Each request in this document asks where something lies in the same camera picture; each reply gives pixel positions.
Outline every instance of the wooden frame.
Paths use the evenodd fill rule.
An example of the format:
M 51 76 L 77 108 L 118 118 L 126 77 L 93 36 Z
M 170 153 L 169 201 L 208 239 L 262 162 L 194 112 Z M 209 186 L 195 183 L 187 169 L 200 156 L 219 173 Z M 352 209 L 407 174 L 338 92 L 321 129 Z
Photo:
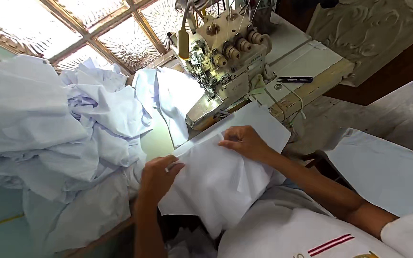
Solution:
M 102 18 L 89 28 L 90 31 L 88 30 L 88 28 L 86 28 L 81 20 L 74 17 L 71 12 L 66 10 L 57 0 L 39 1 L 44 5 L 45 9 L 47 9 L 52 15 L 54 15 L 54 17 L 60 20 L 71 30 L 75 30 L 82 35 L 82 38 L 80 40 L 49 59 L 50 63 L 53 66 L 57 65 L 60 61 L 88 44 L 94 50 L 100 53 L 104 58 L 106 58 L 108 62 L 117 63 L 122 68 L 123 73 L 127 75 L 134 74 L 135 71 L 129 69 L 122 60 L 115 56 L 109 49 L 104 46 L 104 44 L 102 44 L 98 40 L 99 36 L 108 32 L 110 29 L 116 27 L 131 16 L 134 17 L 141 30 L 162 56 L 168 52 L 168 50 L 160 42 L 159 38 L 150 27 L 144 15 L 142 15 L 140 12 L 142 8 L 145 8 L 146 6 L 156 2 L 157 0 L 142 0 L 137 3 L 134 3 L 133 0 L 125 0 L 128 6 L 123 6 L 115 10 L 113 13 Z M 23 43 L 14 42 L 14 40 L 12 40 L 10 37 L 4 35 L 4 32 L 2 30 L 0 30 L 0 46 L 14 54 L 41 56 L 38 53 L 33 53 Z

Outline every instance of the fabric pile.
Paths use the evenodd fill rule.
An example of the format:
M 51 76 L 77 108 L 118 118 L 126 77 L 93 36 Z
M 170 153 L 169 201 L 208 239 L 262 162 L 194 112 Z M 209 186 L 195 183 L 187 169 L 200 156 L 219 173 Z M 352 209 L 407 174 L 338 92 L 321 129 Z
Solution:
M 179 121 L 192 106 L 177 108 L 169 94 L 179 80 L 159 86 L 157 75 L 170 73 L 196 88 L 194 79 L 143 69 L 135 89 L 117 65 L 96 67 L 89 59 L 59 76 L 37 57 L 0 62 L 0 186 L 24 190 L 39 252 L 83 247 L 130 216 L 128 200 L 146 162 L 140 137 L 152 128 L 154 108 L 178 122 L 169 127 L 181 135 L 177 144 L 187 140 Z

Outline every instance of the sewing machine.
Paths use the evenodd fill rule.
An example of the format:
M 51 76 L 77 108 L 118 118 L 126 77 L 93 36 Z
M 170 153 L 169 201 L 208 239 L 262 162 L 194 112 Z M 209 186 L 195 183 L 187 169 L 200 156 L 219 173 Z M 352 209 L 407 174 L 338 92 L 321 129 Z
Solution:
M 229 10 L 202 21 L 202 26 L 191 27 L 194 33 L 182 28 L 170 35 L 181 65 L 205 90 L 186 116 L 187 125 L 196 130 L 210 126 L 217 113 L 275 78 L 265 61 L 272 50 L 270 37 L 257 32 L 244 14 Z

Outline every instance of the textured glass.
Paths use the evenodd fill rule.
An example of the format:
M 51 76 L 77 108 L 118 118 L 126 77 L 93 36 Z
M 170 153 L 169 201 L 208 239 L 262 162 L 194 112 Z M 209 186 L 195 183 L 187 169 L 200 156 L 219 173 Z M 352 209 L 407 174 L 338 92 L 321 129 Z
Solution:
M 87 28 L 117 9 L 127 8 L 124 0 L 56 0 Z
M 99 66 L 98 68 L 108 68 L 112 65 L 91 46 L 86 45 L 58 62 L 55 67 L 59 70 L 74 70 L 89 57 Z
M 0 0 L 0 34 L 51 58 L 81 38 L 36 0 Z
M 147 66 L 160 56 L 133 17 L 98 39 L 132 71 Z
M 220 13 L 223 12 L 222 3 L 219 4 Z M 164 44 L 166 49 L 169 49 L 168 32 L 178 33 L 183 21 L 183 13 L 175 9 L 175 0 L 158 0 L 147 8 L 141 10 L 152 30 Z M 214 17 L 217 16 L 217 4 L 213 4 L 206 9 L 206 13 Z M 203 25 L 200 17 L 197 17 L 197 22 L 200 26 Z

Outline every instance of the person's right hand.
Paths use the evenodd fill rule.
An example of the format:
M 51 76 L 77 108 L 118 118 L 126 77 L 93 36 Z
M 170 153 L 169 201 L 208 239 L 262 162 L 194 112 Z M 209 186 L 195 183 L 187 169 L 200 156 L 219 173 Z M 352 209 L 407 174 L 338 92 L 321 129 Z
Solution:
M 266 163 L 266 160 L 272 155 L 278 154 L 249 125 L 232 126 L 227 129 L 224 134 L 224 140 L 220 141 L 218 145 L 262 163 Z

